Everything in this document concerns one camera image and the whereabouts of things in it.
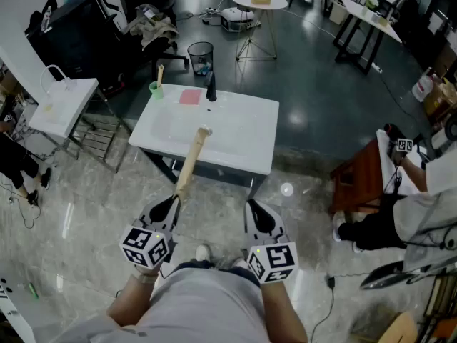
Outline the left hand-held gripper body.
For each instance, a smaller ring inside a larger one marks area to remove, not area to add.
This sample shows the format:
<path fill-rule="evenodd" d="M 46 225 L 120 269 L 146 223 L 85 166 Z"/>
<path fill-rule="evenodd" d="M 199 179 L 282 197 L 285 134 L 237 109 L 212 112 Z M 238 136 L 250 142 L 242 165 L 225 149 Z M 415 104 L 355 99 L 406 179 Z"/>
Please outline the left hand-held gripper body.
<path fill-rule="evenodd" d="M 170 231 L 157 229 L 140 219 L 128 224 L 119 240 L 121 252 L 137 267 L 157 267 L 169 262 L 175 246 Z"/>

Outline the small white sink basin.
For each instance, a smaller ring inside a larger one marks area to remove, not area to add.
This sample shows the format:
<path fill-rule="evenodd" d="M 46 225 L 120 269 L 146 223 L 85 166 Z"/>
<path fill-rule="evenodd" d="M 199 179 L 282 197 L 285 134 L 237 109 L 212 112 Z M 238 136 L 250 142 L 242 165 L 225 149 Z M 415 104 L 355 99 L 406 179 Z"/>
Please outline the small white sink basin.
<path fill-rule="evenodd" d="M 83 108 L 98 87 L 97 79 L 76 79 L 66 88 L 64 81 L 51 85 L 48 94 L 38 105 L 29 127 L 46 134 L 67 138 Z"/>

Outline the beige storage box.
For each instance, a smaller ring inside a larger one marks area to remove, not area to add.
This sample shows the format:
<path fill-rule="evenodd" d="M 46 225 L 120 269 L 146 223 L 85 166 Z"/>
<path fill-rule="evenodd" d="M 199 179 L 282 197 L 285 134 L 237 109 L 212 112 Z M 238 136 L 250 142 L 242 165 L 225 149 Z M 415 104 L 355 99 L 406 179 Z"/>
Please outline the beige storage box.
<path fill-rule="evenodd" d="M 337 24 L 342 25 L 348 17 L 348 11 L 343 3 L 334 0 L 331 7 L 329 19 Z"/>

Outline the person's right forearm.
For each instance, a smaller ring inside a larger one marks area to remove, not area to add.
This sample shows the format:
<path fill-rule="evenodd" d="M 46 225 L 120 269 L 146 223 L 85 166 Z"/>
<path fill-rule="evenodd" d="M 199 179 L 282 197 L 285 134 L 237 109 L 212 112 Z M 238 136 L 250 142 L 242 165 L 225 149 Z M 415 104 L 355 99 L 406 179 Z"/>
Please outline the person's right forearm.
<path fill-rule="evenodd" d="M 265 325 L 271 343 L 308 343 L 283 282 L 261 285 Z"/>

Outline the white plastic jug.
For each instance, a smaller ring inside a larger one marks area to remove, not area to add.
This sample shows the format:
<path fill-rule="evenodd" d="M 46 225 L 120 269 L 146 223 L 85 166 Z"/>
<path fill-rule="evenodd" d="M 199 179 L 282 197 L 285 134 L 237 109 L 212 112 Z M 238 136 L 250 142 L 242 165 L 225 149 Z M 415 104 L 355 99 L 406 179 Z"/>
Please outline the white plastic jug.
<path fill-rule="evenodd" d="M 433 70 L 431 67 L 428 67 L 427 70 L 423 72 L 419 80 L 413 85 L 411 93 L 417 101 L 422 103 L 432 90 Z"/>

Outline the black hair dryer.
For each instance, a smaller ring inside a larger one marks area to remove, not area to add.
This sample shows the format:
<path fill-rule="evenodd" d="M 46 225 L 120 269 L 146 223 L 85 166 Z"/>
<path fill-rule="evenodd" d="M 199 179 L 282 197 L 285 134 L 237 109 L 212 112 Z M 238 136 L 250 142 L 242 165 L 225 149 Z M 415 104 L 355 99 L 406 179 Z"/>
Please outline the black hair dryer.
<path fill-rule="evenodd" d="M 389 140 L 392 142 L 397 142 L 399 139 L 406 138 L 403 132 L 395 124 L 387 123 L 384 125 L 383 130 L 387 134 Z"/>

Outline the metal rack stand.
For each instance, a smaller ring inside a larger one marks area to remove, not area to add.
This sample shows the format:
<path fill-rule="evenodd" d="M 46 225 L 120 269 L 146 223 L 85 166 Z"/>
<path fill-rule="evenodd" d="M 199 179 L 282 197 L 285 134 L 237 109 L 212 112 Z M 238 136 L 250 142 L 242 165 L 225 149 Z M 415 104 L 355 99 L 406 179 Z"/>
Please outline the metal rack stand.
<path fill-rule="evenodd" d="M 88 116 L 87 109 L 93 103 L 104 104 L 109 118 Z M 50 98 L 48 104 L 38 106 L 29 127 L 72 159 L 77 160 L 80 154 L 85 154 L 114 174 L 118 172 L 128 148 L 124 141 L 121 149 L 112 154 L 114 142 L 124 134 L 131 134 L 127 123 L 114 113 L 98 87 L 82 96 L 78 94 L 74 103 L 65 104 Z"/>

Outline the black mesh waste bin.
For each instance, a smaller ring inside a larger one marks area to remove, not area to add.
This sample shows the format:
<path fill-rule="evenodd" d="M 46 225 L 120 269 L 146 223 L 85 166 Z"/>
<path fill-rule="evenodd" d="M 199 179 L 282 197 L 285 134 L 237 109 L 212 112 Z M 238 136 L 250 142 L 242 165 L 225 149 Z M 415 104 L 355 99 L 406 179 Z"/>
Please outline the black mesh waste bin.
<path fill-rule="evenodd" d="M 214 69 L 214 46 L 207 41 L 191 44 L 187 49 L 196 76 L 205 76 Z"/>

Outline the cardboard box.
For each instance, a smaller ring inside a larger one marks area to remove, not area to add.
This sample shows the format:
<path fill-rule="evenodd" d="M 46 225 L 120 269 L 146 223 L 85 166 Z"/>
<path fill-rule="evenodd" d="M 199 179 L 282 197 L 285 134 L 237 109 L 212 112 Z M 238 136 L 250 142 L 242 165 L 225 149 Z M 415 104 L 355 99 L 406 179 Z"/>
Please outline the cardboard box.
<path fill-rule="evenodd" d="M 423 101 L 423 108 L 431 124 L 440 121 L 450 110 L 457 107 L 457 87 L 447 79 L 433 88 Z"/>

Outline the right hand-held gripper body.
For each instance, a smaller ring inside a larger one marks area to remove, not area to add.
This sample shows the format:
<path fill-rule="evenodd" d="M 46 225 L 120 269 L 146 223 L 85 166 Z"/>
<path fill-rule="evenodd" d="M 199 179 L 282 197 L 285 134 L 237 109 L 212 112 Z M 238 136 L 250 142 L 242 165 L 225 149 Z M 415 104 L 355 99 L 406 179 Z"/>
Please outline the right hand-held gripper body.
<path fill-rule="evenodd" d="M 297 270 L 296 243 L 286 233 L 247 233 L 246 238 L 246 262 L 260 284 L 283 282 Z"/>

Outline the pink soap pad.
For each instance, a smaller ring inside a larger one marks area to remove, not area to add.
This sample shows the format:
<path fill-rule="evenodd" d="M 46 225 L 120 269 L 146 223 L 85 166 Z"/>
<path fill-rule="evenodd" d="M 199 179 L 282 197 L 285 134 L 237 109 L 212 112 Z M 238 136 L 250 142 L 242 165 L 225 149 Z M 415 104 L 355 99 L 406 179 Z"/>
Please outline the pink soap pad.
<path fill-rule="evenodd" d="M 182 105 L 198 105 L 200 97 L 200 89 L 184 89 L 180 95 L 179 103 Z"/>

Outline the person's grey shirt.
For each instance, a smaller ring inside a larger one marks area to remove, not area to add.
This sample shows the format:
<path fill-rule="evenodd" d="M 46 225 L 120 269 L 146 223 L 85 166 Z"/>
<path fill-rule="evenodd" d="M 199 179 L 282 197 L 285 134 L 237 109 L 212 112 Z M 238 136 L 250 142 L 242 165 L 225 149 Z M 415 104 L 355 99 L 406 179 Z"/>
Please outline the person's grey shirt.
<path fill-rule="evenodd" d="M 52 343 L 269 343 L 261 290 L 215 269 L 180 269 L 152 294 L 134 325 L 98 315 L 73 323 Z"/>

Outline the beige jacket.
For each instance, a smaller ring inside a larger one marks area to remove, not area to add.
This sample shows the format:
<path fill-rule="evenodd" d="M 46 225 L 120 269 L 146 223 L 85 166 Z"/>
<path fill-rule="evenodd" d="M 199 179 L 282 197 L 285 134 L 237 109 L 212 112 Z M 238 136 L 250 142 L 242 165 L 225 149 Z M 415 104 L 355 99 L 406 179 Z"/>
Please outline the beige jacket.
<path fill-rule="evenodd" d="M 152 19 L 145 15 L 137 16 L 121 32 L 124 35 L 140 36 L 143 49 L 160 38 L 165 38 L 167 43 L 175 42 L 179 31 L 171 23 L 170 18 L 167 16 L 159 20 L 156 20 L 156 18 L 157 16 L 154 16 Z"/>

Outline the black cabinet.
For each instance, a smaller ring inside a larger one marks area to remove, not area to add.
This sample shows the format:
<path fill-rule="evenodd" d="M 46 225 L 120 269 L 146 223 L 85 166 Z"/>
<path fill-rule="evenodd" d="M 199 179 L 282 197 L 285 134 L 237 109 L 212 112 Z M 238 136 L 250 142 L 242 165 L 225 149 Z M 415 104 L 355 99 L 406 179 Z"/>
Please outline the black cabinet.
<path fill-rule="evenodd" d="M 49 25 L 41 29 L 32 14 L 26 38 L 44 64 L 57 65 L 72 79 L 95 78 L 105 95 L 124 87 L 125 59 L 121 57 L 122 35 L 116 26 L 117 6 L 106 0 L 68 0 L 51 4 Z"/>

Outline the black faucet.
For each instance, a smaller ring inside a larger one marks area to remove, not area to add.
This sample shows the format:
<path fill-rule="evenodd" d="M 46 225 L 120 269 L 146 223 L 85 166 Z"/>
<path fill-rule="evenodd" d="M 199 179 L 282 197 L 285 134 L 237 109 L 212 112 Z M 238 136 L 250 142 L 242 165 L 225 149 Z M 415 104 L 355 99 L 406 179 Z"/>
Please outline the black faucet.
<path fill-rule="evenodd" d="M 214 74 L 213 71 L 209 71 L 205 75 L 204 84 L 206 86 L 206 98 L 210 102 L 216 101 L 217 100 L 217 96 L 216 96 L 216 77 L 215 77 L 215 74 Z"/>

